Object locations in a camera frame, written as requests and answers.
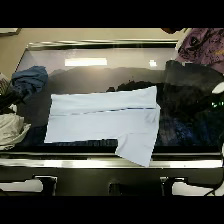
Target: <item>dark blue fabric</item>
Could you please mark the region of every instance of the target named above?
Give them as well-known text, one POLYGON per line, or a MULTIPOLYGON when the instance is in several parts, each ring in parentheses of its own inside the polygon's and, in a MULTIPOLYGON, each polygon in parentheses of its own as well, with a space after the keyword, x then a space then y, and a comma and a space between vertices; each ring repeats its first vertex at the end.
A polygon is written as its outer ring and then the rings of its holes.
POLYGON ((48 74, 43 66, 33 66, 27 70, 12 74, 12 89, 23 100, 42 90, 48 80, 48 74))

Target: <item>white cloth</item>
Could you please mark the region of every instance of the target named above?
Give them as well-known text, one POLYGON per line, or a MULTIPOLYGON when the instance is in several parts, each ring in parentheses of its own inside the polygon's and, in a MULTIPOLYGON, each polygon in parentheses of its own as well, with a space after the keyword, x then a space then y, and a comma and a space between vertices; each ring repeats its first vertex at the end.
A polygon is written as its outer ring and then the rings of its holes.
POLYGON ((30 128, 24 118, 16 114, 0 115, 0 150, 7 150, 21 142, 30 128))
POLYGON ((156 90, 52 95, 45 143, 118 139, 116 155, 149 166, 159 128, 156 90))

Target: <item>patterned fabric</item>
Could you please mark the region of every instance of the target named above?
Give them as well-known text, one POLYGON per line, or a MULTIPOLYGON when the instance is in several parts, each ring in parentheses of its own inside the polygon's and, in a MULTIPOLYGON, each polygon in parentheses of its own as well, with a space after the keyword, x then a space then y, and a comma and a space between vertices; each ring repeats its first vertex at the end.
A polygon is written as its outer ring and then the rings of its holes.
POLYGON ((179 48, 177 61, 208 65, 224 73, 224 28, 193 28, 179 48))

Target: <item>garment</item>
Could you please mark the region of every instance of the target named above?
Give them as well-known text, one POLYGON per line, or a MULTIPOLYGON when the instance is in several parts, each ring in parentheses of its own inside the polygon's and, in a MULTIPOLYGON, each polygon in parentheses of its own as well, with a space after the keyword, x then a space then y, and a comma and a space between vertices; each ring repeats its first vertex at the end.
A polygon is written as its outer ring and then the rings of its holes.
POLYGON ((156 90, 52 95, 45 143, 117 139, 117 155, 149 166, 159 129, 156 90))
POLYGON ((193 28, 178 50, 179 62, 204 64, 224 73, 224 28, 193 28))
POLYGON ((34 93, 40 92, 48 80, 45 67, 33 66, 27 70, 12 74, 12 90, 17 92, 23 100, 34 93))
POLYGON ((23 117, 16 114, 0 115, 0 150, 10 149, 21 142, 30 126, 24 123, 23 117))

